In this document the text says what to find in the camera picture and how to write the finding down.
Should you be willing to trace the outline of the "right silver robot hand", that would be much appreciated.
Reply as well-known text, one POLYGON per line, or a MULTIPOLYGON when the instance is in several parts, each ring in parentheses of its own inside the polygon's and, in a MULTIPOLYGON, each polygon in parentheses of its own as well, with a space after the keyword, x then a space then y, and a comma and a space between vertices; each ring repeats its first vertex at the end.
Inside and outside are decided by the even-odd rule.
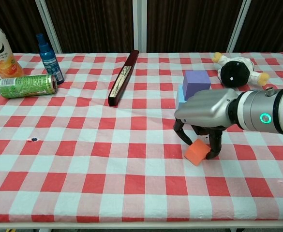
POLYGON ((206 159, 213 159, 221 151, 223 131, 236 123, 237 98, 238 93, 230 88, 199 91, 175 111, 173 130, 188 145, 193 142, 183 130, 185 124, 191 125, 197 135, 208 135, 210 151, 206 159))

